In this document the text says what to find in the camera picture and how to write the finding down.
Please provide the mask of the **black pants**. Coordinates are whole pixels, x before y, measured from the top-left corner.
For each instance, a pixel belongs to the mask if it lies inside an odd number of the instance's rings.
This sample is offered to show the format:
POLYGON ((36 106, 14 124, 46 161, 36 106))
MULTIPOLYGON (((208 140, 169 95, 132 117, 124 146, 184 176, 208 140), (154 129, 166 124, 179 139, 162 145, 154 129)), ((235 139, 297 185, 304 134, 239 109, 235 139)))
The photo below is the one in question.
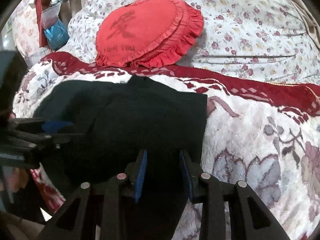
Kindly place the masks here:
POLYGON ((57 85, 34 116, 71 122, 81 134, 40 158, 65 198, 83 182, 107 182, 146 150, 142 195, 126 210, 128 239, 173 237, 187 202, 180 152, 201 160, 205 94, 179 92, 139 76, 127 83, 72 80, 57 85))

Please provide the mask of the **red and white plush blanket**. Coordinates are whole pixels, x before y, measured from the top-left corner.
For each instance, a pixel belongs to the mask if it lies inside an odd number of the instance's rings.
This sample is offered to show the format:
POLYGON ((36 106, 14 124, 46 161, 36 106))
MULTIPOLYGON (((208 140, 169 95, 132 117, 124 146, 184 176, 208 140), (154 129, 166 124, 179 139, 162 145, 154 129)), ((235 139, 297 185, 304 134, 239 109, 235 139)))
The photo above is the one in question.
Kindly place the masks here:
POLYGON ((246 181, 271 209, 291 239, 313 239, 319 227, 319 78, 266 83, 210 70, 107 68, 100 70, 69 53, 35 64, 13 101, 18 118, 33 116, 63 81, 126 83, 149 77, 181 92, 208 97, 201 165, 218 179, 246 181))

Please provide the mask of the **blue plastic bag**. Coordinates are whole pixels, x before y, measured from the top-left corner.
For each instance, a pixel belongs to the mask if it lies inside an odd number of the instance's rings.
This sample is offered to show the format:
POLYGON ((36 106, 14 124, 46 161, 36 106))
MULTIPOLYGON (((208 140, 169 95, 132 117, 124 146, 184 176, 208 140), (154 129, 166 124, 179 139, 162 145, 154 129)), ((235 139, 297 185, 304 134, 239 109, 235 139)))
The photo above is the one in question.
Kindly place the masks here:
POLYGON ((59 50, 69 40, 67 28, 61 20, 57 20, 57 22, 49 29, 45 29, 44 35, 53 51, 59 50))

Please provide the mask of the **red round ruffled cushion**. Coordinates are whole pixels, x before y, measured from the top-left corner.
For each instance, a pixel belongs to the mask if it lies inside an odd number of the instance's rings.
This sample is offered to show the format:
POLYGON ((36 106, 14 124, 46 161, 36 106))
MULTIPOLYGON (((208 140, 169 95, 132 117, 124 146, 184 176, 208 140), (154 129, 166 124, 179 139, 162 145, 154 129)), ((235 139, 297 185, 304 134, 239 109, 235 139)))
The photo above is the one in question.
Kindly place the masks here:
POLYGON ((175 64, 196 43, 201 12, 183 0, 137 0, 111 12, 97 32, 97 65, 161 68, 175 64))

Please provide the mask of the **white floral quilt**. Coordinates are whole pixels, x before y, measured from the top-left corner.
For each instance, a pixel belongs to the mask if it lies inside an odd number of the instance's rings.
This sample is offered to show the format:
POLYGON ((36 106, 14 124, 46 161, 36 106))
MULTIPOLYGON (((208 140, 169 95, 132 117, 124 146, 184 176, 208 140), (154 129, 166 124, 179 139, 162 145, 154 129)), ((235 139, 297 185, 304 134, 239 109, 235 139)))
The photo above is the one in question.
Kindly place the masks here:
MULTIPOLYGON (((83 0, 62 50, 91 63, 104 18, 136 0, 83 0)), ((265 82, 319 84, 319 24, 302 0, 184 0, 204 29, 179 64, 265 82)))

